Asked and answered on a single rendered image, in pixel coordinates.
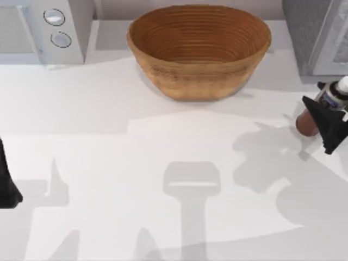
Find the small microwave knob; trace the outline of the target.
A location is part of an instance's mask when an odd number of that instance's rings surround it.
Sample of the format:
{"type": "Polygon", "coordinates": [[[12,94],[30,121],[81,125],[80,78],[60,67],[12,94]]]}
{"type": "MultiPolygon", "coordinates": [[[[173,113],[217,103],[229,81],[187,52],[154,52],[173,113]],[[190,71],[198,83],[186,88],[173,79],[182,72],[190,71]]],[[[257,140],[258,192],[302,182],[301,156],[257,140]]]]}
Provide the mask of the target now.
{"type": "Polygon", "coordinates": [[[50,41],[58,48],[68,48],[72,44],[71,37],[64,32],[51,34],[50,41]]]}

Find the grey cabinet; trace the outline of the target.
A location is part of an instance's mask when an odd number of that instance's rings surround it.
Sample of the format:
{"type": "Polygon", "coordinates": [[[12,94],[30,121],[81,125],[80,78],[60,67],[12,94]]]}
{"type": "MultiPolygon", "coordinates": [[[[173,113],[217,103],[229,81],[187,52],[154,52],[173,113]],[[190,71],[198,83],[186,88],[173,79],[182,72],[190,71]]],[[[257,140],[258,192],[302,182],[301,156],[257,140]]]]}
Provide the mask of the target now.
{"type": "Polygon", "coordinates": [[[310,56],[331,0],[282,0],[284,17],[292,40],[299,73],[317,76],[310,69],[310,56]]]}

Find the brown woven basket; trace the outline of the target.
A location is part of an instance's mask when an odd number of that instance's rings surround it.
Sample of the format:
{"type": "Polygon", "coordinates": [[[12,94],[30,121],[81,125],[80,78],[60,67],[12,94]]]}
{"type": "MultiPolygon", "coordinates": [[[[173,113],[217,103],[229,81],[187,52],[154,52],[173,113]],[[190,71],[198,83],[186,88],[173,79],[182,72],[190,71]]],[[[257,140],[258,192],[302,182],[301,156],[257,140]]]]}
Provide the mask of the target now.
{"type": "Polygon", "coordinates": [[[238,92],[271,45],[269,26],[221,5],[172,5],[134,20],[127,43],[147,79],[177,101],[216,101],[238,92]]]}

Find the large microwave knob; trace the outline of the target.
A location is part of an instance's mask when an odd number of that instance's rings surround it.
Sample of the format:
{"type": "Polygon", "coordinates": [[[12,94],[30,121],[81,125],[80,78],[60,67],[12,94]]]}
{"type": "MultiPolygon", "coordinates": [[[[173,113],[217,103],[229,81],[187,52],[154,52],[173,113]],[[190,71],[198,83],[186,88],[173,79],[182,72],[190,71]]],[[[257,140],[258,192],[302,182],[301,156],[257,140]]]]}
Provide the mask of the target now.
{"type": "Polygon", "coordinates": [[[43,19],[49,25],[55,27],[62,26],[66,21],[65,14],[59,9],[45,10],[43,12],[43,19]]]}

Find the brown bottle with white cap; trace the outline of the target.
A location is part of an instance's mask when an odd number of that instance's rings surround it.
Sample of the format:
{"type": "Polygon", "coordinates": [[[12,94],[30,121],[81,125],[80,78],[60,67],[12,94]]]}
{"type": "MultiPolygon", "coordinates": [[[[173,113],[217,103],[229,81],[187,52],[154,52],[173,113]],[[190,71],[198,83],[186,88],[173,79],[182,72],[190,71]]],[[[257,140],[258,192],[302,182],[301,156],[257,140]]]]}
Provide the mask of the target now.
{"type": "MultiPolygon", "coordinates": [[[[319,91],[314,101],[330,110],[342,111],[346,109],[348,107],[348,76],[327,82],[326,87],[319,91]]],[[[305,109],[296,118],[296,129],[304,136],[315,136],[319,133],[308,109],[305,109]]]]}

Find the pale microwave oven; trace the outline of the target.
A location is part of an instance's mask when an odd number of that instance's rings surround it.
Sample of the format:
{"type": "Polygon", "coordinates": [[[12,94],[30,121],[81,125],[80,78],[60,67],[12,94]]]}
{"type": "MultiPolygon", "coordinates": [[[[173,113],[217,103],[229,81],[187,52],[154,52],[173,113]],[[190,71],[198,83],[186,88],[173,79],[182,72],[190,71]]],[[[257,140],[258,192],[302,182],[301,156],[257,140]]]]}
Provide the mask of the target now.
{"type": "Polygon", "coordinates": [[[81,65],[85,62],[93,17],[94,0],[33,0],[37,19],[39,40],[45,62],[41,65],[81,65]],[[45,22],[45,10],[59,9],[66,17],[62,26],[55,27],[45,22]],[[58,48],[50,41],[51,34],[64,32],[72,39],[68,48],[58,48]]]}

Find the microwave oven door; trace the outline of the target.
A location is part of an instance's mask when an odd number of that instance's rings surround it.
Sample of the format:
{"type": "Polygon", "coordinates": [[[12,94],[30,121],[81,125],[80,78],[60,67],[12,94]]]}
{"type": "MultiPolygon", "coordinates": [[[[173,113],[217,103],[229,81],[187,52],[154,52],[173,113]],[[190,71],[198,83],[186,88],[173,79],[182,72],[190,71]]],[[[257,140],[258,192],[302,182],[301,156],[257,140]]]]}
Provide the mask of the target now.
{"type": "Polygon", "coordinates": [[[0,0],[0,65],[43,64],[33,0],[0,0]]]}

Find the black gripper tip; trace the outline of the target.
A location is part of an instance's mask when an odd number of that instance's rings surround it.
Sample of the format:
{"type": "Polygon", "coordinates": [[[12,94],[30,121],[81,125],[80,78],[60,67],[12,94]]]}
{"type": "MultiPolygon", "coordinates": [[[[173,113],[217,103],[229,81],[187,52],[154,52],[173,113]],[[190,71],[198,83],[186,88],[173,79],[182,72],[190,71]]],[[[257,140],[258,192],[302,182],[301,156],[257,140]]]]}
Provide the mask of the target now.
{"type": "Polygon", "coordinates": [[[7,164],[3,141],[0,138],[0,209],[13,209],[23,201],[7,164]]]}

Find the pale grey cabinet door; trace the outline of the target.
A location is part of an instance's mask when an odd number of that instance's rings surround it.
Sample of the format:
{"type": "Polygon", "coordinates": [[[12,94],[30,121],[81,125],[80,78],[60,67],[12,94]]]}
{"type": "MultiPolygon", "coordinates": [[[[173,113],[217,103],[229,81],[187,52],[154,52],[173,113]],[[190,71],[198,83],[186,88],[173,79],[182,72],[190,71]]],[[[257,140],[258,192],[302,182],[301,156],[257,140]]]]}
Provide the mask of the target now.
{"type": "Polygon", "coordinates": [[[310,56],[317,76],[348,74],[348,0],[331,0],[310,56]]]}

